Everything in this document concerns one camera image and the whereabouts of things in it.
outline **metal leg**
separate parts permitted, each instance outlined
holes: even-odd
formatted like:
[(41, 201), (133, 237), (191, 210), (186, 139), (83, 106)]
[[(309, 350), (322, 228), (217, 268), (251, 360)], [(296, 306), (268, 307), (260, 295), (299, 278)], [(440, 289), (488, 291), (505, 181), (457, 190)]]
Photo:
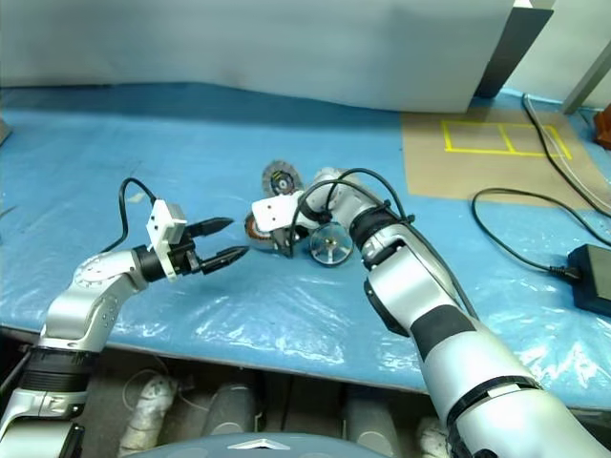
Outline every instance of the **metal leg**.
[(611, 41), (607, 47), (602, 50), (599, 58), (590, 67), (590, 70), (583, 76), (575, 89), (566, 97), (562, 104), (562, 111), (570, 115), (579, 108), (585, 99), (599, 85), (602, 79), (611, 69)]
[(399, 439), (386, 402), (366, 388), (348, 388), (346, 439), (389, 457), (401, 456)]
[(256, 414), (255, 396), (247, 385), (223, 385), (214, 395), (202, 435), (253, 432)]

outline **yellow tape rectangle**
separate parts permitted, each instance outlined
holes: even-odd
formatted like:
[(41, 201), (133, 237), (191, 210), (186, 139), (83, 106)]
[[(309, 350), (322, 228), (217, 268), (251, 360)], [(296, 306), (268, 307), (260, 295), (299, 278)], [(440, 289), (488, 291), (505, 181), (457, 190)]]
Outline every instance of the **yellow tape rectangle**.
[[(482, 148), (455, 148), (452, 144), (452, 137), (450, 134), (450, 126), (452, 124), (458, 125), (468, 125), (468, 126), (496, 126), (498, 128), (498, 132), (501, 138), (505, 141), (507, 145), (506, 150), (496, 150), (496, 149), (482, 149)], [(443, 137), (445, 141), (445, 149), (447, 153), (470, 153), (476, 155), (506, 155), (506, 156), (530, 156), (530, 157), (545, 157), (544, 153), (533, 152), (533, 151), (518, 151), (514, 147), (510, 136), (507, 133), (506, 128), (526, 128), (526, 129), (535, 129), (535, 126), (532, 124), (516, 124), (511, 122), (479, 122), (479, 121), (441, 121), (441, 129), (443, 132)], [(547, 133), (554, 139), (562, 153), (566, 156), (567, 159), (571, 160), (573, 157), (569, 152), (568, 148), (560, 138), (556, 127), (552, 125), (545, 125), (543, 129), (547, 131)]]

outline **silver robot arm segment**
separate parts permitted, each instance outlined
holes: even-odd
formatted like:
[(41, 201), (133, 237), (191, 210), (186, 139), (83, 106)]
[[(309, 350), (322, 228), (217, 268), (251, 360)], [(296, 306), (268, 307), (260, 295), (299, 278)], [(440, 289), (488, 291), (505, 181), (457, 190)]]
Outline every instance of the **silver robot arm segment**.
[[(102, 253), (83, 262), (72, 283), (51, 304), (40, 339), (0, 420), (0, 458), (78, 456), (84, 428), (80, 415), (95, 362), (121, 305), (151, 281), (201, 272), (210, 274), (241, 258), (235, 246), (203, 260), (194, 239), (219, 232), (232, 219), (189, 226), (177, 205), (155, 201), (147, 229), (152, 248)], [(25, 437), (37, 439), (24, 442)]]
[[(47, 456), (59, 456), (53, 453), (70, 437), (82, 435), (82, 429), (69, 420), (85, 406), (97, 356), (121, 305), (147, 285), (137, 254), (131, 250), (94, 256), (76, 269), (69, 288), (51, 304), (38, 344), (2, 416), (0, 456), (3, 450), (16, 452), (19, 441), (13, 436), (7, 441), (4, 436), (20, 418), (63, 421), (54, 425), (28, 422), (26, 434), (48, 438)], [(23, 434), (18, 428), (15, 437)]]
[(611, 457), (505, 344), (459, 308), (447, 272), (406, 222), (344, 191), (332, 213), (369, 270), (369, 302), (389, 330), (414, 338), (454, 457)]

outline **flap disc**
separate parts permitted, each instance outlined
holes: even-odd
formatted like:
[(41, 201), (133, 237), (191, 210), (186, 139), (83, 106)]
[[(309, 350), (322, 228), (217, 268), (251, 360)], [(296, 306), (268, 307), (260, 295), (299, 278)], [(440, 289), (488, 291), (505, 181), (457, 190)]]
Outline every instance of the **flap disc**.
[(263, 170), (263, 192), (269, 198), (293, 194), (300, 189), (304, 189), (302, 178), (288, 162), (274, 160)]

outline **white panel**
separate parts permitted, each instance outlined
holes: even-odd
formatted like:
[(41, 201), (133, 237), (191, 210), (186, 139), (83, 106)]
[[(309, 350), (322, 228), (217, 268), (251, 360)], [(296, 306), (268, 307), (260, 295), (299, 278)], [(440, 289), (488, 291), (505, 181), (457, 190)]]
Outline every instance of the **white panel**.
[[(611, 40), (611, 1), (558, 0), (554, 11), (507, 86), (564, 100)], [(603, 107), (610, 102), (611, 77), (607, 77), (586, 104)]]
[(513, 0), (2, 0), (5, 85), (201, 81), (466, 109)]

